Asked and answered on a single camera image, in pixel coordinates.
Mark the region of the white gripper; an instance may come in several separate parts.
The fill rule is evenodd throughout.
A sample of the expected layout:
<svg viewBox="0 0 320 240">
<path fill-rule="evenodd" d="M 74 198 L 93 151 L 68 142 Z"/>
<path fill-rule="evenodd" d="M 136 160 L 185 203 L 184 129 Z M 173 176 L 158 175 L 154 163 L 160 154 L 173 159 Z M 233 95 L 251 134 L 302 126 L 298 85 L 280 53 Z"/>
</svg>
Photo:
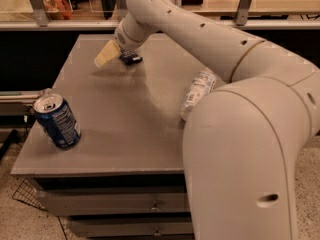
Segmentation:
<svg viewBox="0 0 320 240">
<path fill-rule="evenodd" d="M 118 58 L 121 54 L 121 49 L 137 49 L 155 32 L 154 28 L 139 23 L 130 13 L 127 13 L 114 33 L 114 39 L 118 44 L 114 40 L 110 40 L 95 57 L 95 65 L 101 68 L 113 59 Z"/>
</svg>

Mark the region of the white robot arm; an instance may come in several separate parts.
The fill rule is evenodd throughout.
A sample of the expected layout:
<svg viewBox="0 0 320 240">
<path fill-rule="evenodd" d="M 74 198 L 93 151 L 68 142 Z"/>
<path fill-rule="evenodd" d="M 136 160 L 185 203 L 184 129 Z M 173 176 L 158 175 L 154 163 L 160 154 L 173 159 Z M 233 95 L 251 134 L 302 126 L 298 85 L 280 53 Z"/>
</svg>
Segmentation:
<svg viewBox="0 0 320 240">
<path fill-rule="evenodd" d="M 298 240 L 296 159 L 320 129 L 320 70 L 270 41 L 182 9 L 181 0 L 126 4 L 97 65 L 161 31 L 225 83 L 184 127 L 196 240 Z"/>
</svg>

